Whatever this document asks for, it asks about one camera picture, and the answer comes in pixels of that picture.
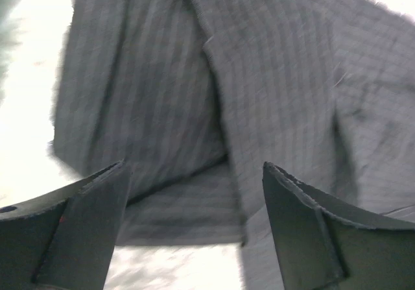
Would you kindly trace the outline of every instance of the gray pinstripe fabric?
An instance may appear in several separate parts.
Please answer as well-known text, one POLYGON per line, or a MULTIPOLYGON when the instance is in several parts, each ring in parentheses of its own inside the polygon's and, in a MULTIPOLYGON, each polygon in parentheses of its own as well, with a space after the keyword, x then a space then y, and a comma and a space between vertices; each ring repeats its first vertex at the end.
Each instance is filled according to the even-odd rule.
POLYGON ((283 289, 262 164, 375 212, 415 202, 415 26, 366 0, 76 0, 54 150, 127 158, 120 244, 243 241, 283 289))

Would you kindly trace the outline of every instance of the gray cloth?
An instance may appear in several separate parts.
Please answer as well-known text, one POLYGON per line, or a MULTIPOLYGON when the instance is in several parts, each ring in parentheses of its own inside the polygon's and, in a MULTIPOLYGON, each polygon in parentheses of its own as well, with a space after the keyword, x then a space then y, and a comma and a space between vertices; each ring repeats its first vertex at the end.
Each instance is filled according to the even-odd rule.
POLYGON ((367 0, 76 0, 56 155, 126 158, 121 245, 241 242, 282 290, 261 185, 273 162, 382 213, 415 202, 415 26, 367 0))

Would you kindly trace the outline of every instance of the black plastic piece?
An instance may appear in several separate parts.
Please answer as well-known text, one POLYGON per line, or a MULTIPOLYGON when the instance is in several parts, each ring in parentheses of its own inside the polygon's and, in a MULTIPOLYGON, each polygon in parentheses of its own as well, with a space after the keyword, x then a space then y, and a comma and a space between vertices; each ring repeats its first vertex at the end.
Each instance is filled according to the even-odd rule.
POLYGON ((415 206, 372 213, 271 163, 263 187, 285 290, 415 289, 415 206))
POLYGON ((116 163, 0 210, 0 289, 102 290, 128 196, 116 163))

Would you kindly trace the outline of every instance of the white surface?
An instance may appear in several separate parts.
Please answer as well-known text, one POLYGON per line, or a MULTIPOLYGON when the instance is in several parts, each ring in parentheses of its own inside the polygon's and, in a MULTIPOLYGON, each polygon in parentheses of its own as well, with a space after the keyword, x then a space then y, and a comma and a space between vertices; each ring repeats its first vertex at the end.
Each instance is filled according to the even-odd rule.
MULTIPOLYGON (((415 0, 380 0, 415 17, 415 0)), ((0 107, 0 206, 27 200, 77 179, 48 156, 59 56, 71 20, 70 0, 22 0, 10 15, 18 25, 0 107)), ((107 289, 238 290, 235 245, 197 248, 117 248, 107 289)))

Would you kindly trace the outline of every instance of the pinstripe suit jacket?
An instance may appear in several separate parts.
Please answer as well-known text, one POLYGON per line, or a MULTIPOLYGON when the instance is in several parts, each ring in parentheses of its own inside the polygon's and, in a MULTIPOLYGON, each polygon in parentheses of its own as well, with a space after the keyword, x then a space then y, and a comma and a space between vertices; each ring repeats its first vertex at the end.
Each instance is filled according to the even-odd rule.
POLYGON ((76 0, 54 151, 131 167, 119 243, 243 243, 283 289, 274 162, 375 212, 415 202, 415 26, 367 0, 76 0))

